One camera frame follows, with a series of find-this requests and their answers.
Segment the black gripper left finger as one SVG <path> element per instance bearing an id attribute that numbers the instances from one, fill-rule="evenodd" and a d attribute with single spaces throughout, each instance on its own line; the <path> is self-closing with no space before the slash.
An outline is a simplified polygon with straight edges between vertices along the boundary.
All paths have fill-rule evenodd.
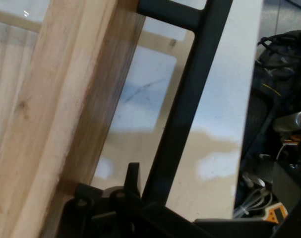
<path id="1" fill-rule="evenodd" d="M 105 190 L 79 183 L 61 216 L 63 238 L 148 238 L 150 231 L 138 218 L 117 210 L 127 195 L 140 198 L 139 163 L 129 163 L 124 184 Z"/>

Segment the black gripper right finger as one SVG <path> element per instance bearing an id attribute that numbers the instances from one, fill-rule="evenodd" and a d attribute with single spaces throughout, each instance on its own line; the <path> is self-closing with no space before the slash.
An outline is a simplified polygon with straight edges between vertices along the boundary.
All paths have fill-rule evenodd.
<path id="1" fill-rule="evenodd" d="M 137 238 L 287 238 L 291 215 L 282 224 L 262 219 L 201 219 L 190 222 L 165 206 L 130 200 L 132 234 Z"/>

